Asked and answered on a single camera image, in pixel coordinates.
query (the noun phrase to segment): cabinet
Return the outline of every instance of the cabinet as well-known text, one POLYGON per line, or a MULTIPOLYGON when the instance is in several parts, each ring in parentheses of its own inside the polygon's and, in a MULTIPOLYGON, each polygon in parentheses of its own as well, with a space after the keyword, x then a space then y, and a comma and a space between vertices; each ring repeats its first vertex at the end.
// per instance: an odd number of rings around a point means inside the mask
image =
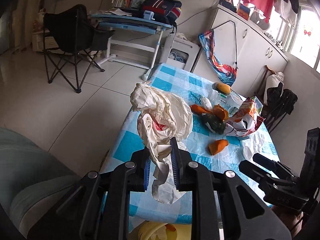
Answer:
MULTIPOLYGON (((227 21, 236 23, 237 38, 237 78, 232 89, 242 96, 253 96, 260 85, 265 68, 268 65, 275 72, 283 71, 287 65, 286 56, 263 33, 250 23, 230 10, 217 6, 212 28, 227 21)), ((225 24, 215 29, 215 54, 218 59, 235 66, 235 32, 234 25, 225 24)), ((212 82, 219 79, 205 58, 200 57, 194 73, 212 82)))

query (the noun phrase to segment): red bow sticker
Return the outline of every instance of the red bow sticker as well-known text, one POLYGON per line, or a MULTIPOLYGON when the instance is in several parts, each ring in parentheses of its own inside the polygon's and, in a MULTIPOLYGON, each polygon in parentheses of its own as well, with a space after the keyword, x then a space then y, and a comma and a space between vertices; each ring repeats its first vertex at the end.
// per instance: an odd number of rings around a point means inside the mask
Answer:
POLYGON ((308 34, 308 36, 311 35, 311 32, 307 32, 306 30, 304 30, 304 35, 308 34))

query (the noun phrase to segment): silver bolt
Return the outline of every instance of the silver bolt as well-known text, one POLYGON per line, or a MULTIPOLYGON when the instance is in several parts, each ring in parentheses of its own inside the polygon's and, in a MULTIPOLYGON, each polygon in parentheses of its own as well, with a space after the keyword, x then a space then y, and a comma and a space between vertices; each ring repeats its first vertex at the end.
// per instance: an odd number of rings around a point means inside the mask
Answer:
POLYGON ((89 173, 88 173, 88 177, 90 178, 90 179, 94 179, 94 178, 96 178, 98 176, 98 173, 96 172, 96 171, 90 171, 89 173))
POLYGON ((133 167, 135 166, 135 164, 134 164, 134 162, 126 162, 126 163, 125 163, 125 166, 126 166, 127 168, 133 168, 133 167))
POLYGON ((191 168, 196 168, 196 167, 198 167, 198 163, 196 163, 196 162, 189 162, 188 165, 189 165, 189 167, 191 167, 191 168))
POLYGON ((229 178, 233 178, 236 174, 233 171, 226 171, 226 176, 229 178))

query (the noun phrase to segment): backpack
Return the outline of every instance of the backpack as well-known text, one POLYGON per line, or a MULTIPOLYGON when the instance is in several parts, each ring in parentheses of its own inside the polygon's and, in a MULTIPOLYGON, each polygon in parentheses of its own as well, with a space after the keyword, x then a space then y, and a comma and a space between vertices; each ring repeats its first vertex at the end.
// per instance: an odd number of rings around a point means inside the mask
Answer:
POLYGON ((173 25, 177 30, 176 19, 180 16, 182 3, 177 0, 145 0, 141 4, 141 13, 154 12, 157 22, 173 25))

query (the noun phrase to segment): yellow bucket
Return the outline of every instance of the yellow bucket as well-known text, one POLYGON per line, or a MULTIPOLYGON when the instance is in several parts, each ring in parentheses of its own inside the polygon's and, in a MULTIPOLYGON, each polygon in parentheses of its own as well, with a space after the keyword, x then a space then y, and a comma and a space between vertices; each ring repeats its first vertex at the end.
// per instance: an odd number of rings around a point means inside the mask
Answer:
MULTIPOLYGON (((151 240, 151 235, 156 232, 159 228, 164 227, 167 223, 159 222, 147 222, 145 223, 138 232, 139 240, 151 240)), ((170 224, 170 227, 166 228, 167 240, 190 240, 191 239, 191 225, 178 225, 170 224)))

